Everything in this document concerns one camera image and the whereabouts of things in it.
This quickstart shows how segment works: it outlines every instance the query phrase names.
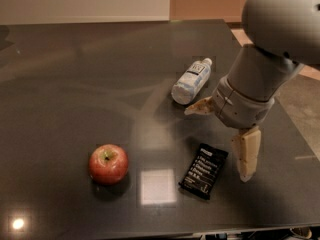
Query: plastic bottle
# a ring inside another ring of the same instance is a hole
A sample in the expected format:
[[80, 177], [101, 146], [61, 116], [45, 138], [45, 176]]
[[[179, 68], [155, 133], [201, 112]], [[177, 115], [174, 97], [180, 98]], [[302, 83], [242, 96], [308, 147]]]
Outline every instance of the plastic bottle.
[[209, 79], [211, 65], [209, 58], [195, 61], [172, 87], [172, 98], [181, 105], [189, 104]]

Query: apple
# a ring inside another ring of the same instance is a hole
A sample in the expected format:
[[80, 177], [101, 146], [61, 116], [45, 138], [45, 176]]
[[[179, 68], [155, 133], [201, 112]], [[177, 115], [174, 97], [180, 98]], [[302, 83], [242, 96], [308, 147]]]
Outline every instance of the apple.
[[90, 176], [102, 185], [116, 184], [127, 174], [128, 163], [128, 156], [121, 147], [113, 144], [100, 146], [90, 157]]

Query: dark table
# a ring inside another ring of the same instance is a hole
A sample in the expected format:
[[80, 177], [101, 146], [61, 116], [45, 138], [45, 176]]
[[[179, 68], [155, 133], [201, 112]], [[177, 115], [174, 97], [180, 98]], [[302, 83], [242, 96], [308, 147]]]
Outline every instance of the dark table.
[[[216, 117], [184, 115], [170, 90], [214, 61], [209, 96], [240, 45], [222, 20], [0, 28], [1, 239], [107, 239], [320, 224], [320, 164], [276, 102], [257, 174], [239, 180]], [[99, 186], [88, 158], [113, 143], [130, 166]], [[229, 153], [209, 201], [178, 182], [200, 143]], [[15, 232], [11, 223], [23, 218]]]

